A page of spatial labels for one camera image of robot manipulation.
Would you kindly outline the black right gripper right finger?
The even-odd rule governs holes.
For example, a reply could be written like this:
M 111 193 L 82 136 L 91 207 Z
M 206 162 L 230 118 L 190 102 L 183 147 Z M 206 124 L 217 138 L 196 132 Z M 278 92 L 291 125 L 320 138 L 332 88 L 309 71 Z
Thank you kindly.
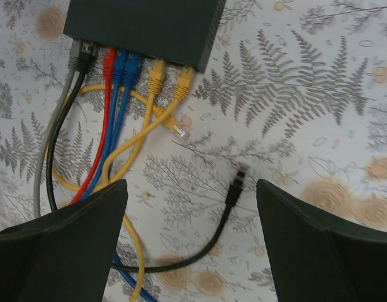
M 387 301 L 387 232 L 257 182 L 257 208 L 278 301 Z

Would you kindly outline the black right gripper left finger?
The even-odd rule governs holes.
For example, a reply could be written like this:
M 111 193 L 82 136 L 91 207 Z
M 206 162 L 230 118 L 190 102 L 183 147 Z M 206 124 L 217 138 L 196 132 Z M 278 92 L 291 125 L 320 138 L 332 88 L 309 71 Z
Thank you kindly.
M 0 231 L 0 301 L 101 301 L 127 200 L 122 179 Z

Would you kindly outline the black network switch box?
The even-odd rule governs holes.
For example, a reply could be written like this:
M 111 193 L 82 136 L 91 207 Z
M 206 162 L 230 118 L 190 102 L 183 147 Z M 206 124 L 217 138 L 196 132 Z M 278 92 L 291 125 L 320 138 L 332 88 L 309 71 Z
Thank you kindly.
M 71 0 L 63 33 L 204 73 L 224 7 L 224 0 Z

